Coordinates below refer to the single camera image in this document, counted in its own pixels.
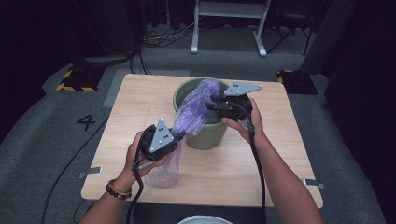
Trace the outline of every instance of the person's left hand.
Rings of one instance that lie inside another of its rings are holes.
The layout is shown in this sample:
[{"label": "person's left hand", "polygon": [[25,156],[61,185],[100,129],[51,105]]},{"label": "person's left hand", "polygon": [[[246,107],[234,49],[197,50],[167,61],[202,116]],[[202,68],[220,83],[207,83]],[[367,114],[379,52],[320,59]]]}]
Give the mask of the person's left hand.
[{"label": "person's left hand", "polygon": [[[132,172],[132,166],[134,165],[134,156],[136,155],[137,146],[139,144],[140,138],[142,137],[143,132],[139,132],[134,137],[134,141],[128,147],[128,152],[126,153],[125,166],[120,173],[119,177],[114,182],[114,186],[120,191],[127,191],[132,184],[136,181],[136,177]],[[139,170],[140,176],[147,175],[154,167],[161,166],[166,162],[168,156],[163,157],[157,162],[152,163],[150,166],[145,167],[144,169]],[[145,164],[149,161],[141,161],[140,164]]]}]

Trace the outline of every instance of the office chair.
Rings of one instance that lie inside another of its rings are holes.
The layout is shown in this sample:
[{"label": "office chair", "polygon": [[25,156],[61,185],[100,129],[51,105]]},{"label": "office chair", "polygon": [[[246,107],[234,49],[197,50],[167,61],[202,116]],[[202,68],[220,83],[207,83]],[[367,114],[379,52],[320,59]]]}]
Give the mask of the office chair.
[{"label": "office chair", "polygon": [[[305,56],[312,32],[314,28],[317,27],[316,16],[321,8],[320,6],[323,5],[324,2],[326,1],[319,0],[316,1],[315,4],[308,4],[308,1],[304,0],[274,1],[273,7],[275,8],[276,17],[274,18],[273,25],[278,32],[280,27],[289,28],[290,31],[284,36],[279,33],[281,36],[280,40],[268,50],[268,53],[282,43],[289,35],[294,35],[296,29],[301,29],[307,39],[303,53]],[[308,35],[304,31],[306,29],[309,29]]]}]

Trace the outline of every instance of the gray carpet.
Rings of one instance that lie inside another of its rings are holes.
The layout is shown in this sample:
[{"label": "gray carpet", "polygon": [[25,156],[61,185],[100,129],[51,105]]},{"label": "gray carpet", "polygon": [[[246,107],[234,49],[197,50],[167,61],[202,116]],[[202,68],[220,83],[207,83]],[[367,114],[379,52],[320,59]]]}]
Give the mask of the gray carpet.
[{"label": "gray carpet", "polygon": [[[262,39],[269,48],[278,34],[265,30]],[[166,48],[143,48],[142,56],[156,75],[276,81],[278,70],[299,68],[304,42],[304,36],[296,32],[262,58],[250,28],[206,30],[196,55],[190,54],[191,37],[187,36]],[[139,62],[135,57],[136,71],[141,71]],[[98,92],[56,91],[69,66],[47,80],[43,85],[46,96],[23,115],[0,146],[2,224],[39,223],[52,183],[109,116],[120,81],[130,73],[129,63],[123,63],[106,69]],[[327,78],[318,75],[312,79],[319,95],[289,98],[314,173],[327,187],[321,192],[324,206],[320,213],[327,223],[386,223],[370,182],[349,153],[331,113],[323,108]],[[84,131],[85,125],[77,121],[87,115],[95,123]],[[90,167],[102,132],[103,128],[64,172],[50,198],[46,223],[73,223],[84,182],[78,173]],[[85,202],[77,210],[77,219],[91,204]],[[268,208],[267,214],[269,223],[280,223],[274,208]]]}]

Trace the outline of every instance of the person's right arm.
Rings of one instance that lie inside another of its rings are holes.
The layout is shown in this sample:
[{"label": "person's right arm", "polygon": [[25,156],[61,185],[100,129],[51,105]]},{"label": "person's right arm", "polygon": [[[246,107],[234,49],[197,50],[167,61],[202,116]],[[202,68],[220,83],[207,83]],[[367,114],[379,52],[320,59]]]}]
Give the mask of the person's right arm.
[{"label": "person's right arm", "polygon": [[[276,211],[284,223],[323,223],[312,195],[297,175],[279,156],[262,128],[262,116],[256,102],[250,99],[253,107],[252,123],[255,126],[254,144],[262,165],[265,183]],[[247,141],[248,131],[238,122],[222,119],[236,129]]]}]

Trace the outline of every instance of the plastic bag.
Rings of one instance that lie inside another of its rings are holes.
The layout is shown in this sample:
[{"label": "plastic bag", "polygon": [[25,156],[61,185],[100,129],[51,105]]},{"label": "plastic bag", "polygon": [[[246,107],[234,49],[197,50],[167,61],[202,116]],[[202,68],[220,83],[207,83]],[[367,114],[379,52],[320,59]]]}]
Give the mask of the plastic bag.
[{"label": "plastic bag", "polygon": [[[213,78],[204,79],[181,103],[175,117],[172,135],[185,133],[186,137],[198,134],[204,125],[210,120],[213,111],[206,109],[205,102],[211,102],[210,96],[218,94],[220,84]],[[159,188],[171,188],[179,180],[179,164],[181,149],[185,138],[177,143],[177,149],[169,154],[163,166],[156,167],[146,175],[147,184]]]}]

